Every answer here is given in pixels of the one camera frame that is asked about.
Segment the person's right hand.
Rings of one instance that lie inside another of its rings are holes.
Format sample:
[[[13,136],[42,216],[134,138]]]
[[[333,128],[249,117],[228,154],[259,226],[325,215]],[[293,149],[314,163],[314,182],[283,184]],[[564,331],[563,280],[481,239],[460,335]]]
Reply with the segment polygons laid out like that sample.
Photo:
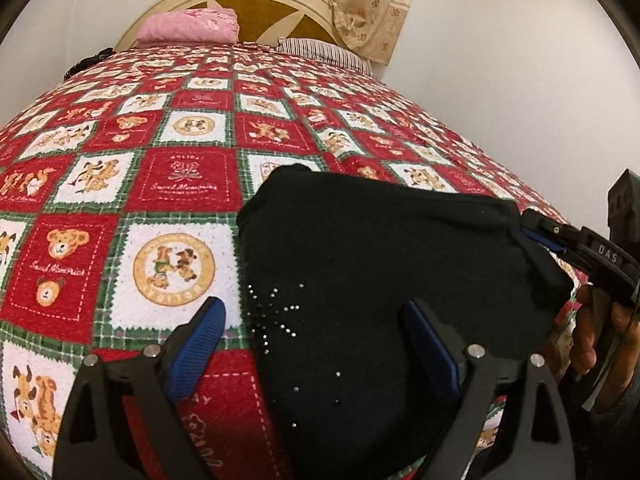
[[[580,308],[573,330],[570,362],[579,375],[590,373],[596,366],[608,370],[596,400],[599,414],[611,411],[623,399],[636,376],[639,363],[639,315],[618,302],[610,301],[604,309],[610,316],[599,328],[597,303],[601,293],[592,285],[582,285],[576,299]]]

